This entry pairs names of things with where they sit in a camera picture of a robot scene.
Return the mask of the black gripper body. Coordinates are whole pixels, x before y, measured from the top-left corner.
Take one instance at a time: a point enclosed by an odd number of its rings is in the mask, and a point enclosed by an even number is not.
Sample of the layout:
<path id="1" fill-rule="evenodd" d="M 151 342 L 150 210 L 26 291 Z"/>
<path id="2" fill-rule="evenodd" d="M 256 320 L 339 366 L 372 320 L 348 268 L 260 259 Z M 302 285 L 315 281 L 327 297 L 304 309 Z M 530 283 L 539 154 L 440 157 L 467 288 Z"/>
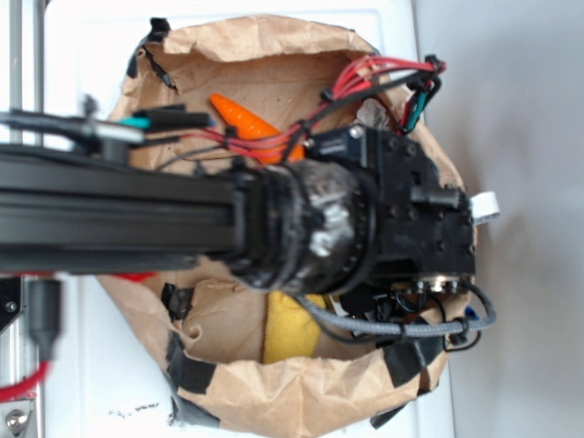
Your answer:
<path id="1" fill-rule="evenodd" d="M 442 184 L 420 143 L 387 130 L 350 127 L 317 134 L 309 156 L 338 162 L 375 186 L 379 232 L 370 282 L 475 275 L 468 196 Z"/>

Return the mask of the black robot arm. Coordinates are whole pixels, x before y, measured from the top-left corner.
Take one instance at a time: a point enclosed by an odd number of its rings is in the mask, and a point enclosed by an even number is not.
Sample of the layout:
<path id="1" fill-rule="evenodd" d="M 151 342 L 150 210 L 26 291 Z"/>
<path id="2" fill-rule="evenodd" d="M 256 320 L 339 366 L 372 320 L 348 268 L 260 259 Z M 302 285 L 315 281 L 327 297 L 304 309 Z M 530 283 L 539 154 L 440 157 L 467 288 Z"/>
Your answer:
<path id="1" fill-rule="evenodd" d="M 136 274 L 204 255 L 291 295 L 475 273 L 470 201 L 420 143 L 360 126 L 310 143 L 298 162 L 198 175 L 5 145 L 1 270 Z"/>

